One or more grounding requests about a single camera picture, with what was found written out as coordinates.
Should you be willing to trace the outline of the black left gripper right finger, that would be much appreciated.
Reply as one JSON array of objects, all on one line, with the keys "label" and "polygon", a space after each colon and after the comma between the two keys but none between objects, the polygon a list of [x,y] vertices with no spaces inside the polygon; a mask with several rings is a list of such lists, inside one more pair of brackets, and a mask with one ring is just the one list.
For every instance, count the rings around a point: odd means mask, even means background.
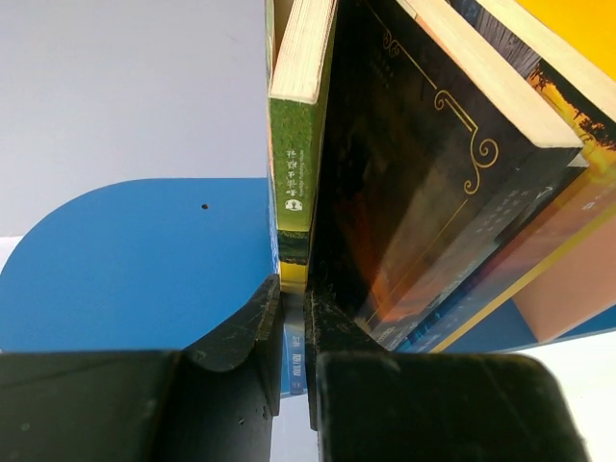
[{"label": "black left gripper right finger", "polygon": [[394,353],[321,291],[304,298],[323,461],[584,461],[557,380],[517,354]]}]

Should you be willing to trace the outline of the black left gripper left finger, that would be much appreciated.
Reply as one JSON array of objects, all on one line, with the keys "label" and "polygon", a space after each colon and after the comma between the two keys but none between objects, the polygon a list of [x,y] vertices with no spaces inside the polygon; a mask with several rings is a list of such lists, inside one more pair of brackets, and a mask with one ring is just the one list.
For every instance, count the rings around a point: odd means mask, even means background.
[{"label": "black left gripper left finger", "polygon": [[283,309],[268,276],[181,350],[1,358],[5,461],[266,461],[279,412]]}]

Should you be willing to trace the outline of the Jane Eyre book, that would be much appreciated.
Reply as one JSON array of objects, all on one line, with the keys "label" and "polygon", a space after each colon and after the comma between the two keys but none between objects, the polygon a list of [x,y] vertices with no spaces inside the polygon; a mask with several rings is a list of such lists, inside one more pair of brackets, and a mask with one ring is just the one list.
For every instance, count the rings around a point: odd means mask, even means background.
[{"label": "Jane Eyre book", "polygon": [[507,241],[408,340],[443,351],[564,255],[615,202],[615,82],[517,1],[453,7],[514,67],[583,142],[583,167],[541,191]]}]

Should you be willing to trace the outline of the Tale of Two Cities book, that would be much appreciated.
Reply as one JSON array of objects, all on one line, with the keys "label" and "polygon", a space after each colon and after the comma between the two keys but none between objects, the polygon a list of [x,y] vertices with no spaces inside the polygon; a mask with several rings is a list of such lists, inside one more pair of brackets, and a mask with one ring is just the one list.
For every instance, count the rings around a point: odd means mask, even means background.
[{"label": "Tale of Two Cities book", "polygon": [[581,148],[449,3],[343,1],[315,271],[353,321],[394,349]]}]

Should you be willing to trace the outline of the Animal Farm book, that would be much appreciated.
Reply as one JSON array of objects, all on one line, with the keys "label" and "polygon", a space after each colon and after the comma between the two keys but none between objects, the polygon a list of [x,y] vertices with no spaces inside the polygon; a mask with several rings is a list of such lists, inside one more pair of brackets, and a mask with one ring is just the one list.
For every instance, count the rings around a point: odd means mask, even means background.
[{"label": "Animal Farm book", "polygon": [[285,396],[307,391],[301,299],[313,241],[337,6],[335,1],[265,4],[270,235],[288,302]]}]

